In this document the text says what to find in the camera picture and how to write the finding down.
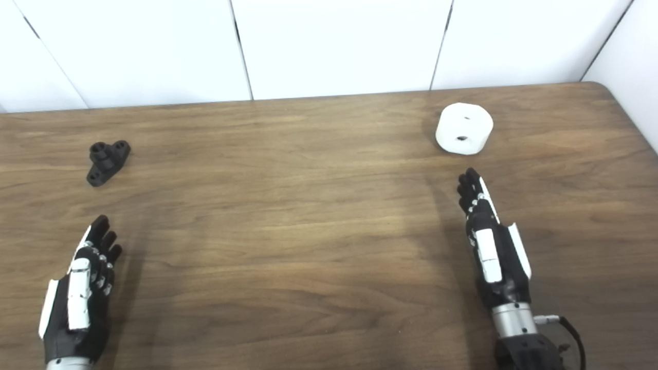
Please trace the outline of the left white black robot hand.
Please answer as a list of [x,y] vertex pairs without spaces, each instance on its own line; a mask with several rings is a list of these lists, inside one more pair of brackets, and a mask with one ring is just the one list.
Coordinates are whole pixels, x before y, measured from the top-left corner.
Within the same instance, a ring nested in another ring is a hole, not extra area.
[[48,283],[39,322],[45,368],[92,369],[110,336],[109,301],[122,253],[109,218],[85,230],[63,277]]

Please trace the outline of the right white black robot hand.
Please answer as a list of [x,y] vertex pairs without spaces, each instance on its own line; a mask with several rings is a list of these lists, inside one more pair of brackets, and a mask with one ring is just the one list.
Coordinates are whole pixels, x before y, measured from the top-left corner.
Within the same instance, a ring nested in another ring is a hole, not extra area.
[[500,221],[484,178],[472,167],[459,176],[458,194],[480,300],[487,309],[530,304],[532,270],[517,225]]

